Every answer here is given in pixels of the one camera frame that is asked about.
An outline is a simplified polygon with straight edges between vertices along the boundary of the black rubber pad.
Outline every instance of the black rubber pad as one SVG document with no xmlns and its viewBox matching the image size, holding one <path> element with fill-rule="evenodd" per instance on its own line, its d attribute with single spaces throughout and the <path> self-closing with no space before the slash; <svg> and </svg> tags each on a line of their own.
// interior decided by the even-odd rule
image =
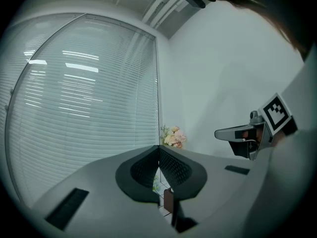
<svg viewBox="0 0 317 238">
<path fill-rule="evenodd" d="M 242 139 L 243 138 L 242 134 L 243 134 L 242 130 L 235 130 L 234 131 L 234 138 L 235 139 Z"/>
<path fill-rule="evenodd" d="M 46 221 L 63 230 L 87 195 L 88 191 L 74 189 L 46 218 Z"/>
<path fill-rule="evenodd" d="M 235 172 L 235 173 L 239 173 L 242 175 L 247 175 L 250 171 L 250 169 L 245 169 L 245 168 L 240 168 L 240 167 L 236 167 L 236 166 L 226 166 L 224 169 Z"/>
</svg>

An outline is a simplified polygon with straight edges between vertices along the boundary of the flower bouquet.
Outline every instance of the flower bouquet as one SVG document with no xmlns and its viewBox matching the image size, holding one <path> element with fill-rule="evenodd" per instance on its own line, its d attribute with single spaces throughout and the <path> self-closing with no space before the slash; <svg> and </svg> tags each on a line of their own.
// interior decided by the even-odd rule
<svg viewBox="0 0 317 238">
<path fill-rule="evenodd" d="M 155 176 L 153 181 L 153 190 L 157 191 L 159 190 L 159 177 Z"/>
<path fill-rule="evenodd" d="M 162 135 L 162 145 L 170 145 L 178 148 L 183 148 L 183 143 L 186 142 L 186 135 L 179 129 L 179 127 L 174 126 L 171 129 L 165 125 L 160 128 Z"/>
</svg>

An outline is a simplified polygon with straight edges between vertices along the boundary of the small box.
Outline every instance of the small box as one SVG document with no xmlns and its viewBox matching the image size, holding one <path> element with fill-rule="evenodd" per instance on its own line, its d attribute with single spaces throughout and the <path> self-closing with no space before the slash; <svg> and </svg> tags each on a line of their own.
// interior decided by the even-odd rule
<svg viewBox="0 0 317 238">
<path fill-rule="evenodd" d="M 164 208 L 173 213 L 174 193 L 171 188 L 164 190 Z"/>
</svg>

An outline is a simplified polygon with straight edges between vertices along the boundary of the pink flower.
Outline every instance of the pink flower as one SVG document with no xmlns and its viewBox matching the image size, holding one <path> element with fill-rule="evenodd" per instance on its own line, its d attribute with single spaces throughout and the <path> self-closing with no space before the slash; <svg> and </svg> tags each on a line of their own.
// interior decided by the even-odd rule
<svg viewBox="0 0 317 238">
<path fill-rule="evenodd" d="M 177 141 L 179 141 L 179 142 L 181 142 L 181 143 L 184 143 L 184 142 L 186 142 L 186 140 L 187 140 L 186 135 L 185 135 L 182 131 L 180 131 L 180 130 L 178 130 L 178 131 L 176 131 L 176 132 L 174 133 L 174 137 L 175 137 L 175 139 L 176 139 Z"/>
<path fill-rule="evenodd" d="M 174 127 L 171 128 L 171 131 L 173 131 L 173 132 L 176 132 L 178 130 L 179 130 L 179 127 L 177 127 L 177 126 L 174 126 Z"/>
<path fill-rule="evenodd" d="M 167 135 L 167 137 L 164 140 L 164 143 L 168 144 L 168 145 L 175 144 L 176 142 L 177 142 L 176 138 L 174 136 L 171 136 L 171 135 Z"/>
</svg>

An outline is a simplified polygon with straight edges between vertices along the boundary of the window blind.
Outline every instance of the window blind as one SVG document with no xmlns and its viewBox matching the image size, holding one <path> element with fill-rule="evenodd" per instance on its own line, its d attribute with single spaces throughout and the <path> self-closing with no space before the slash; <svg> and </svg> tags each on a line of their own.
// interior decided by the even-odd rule
<svg viewBox="0 0 317 238">
<path fill-rule="evenodd" d="M 159 143 L 155 38 L 82 16 L 35 53 L 11 102 L 12 171 L 32 206 L 89 162 Z"/>
<path fill-rule="evenodd" d="M 80 14 L 65 13 L 48 15 L 24 21 L 8 28 L 0 43 L 0 164 L 1 176 L 8 182 L 10 177 L 5 156 L 5 106 L 27 60 L 54 32 Z"/>
</svg>

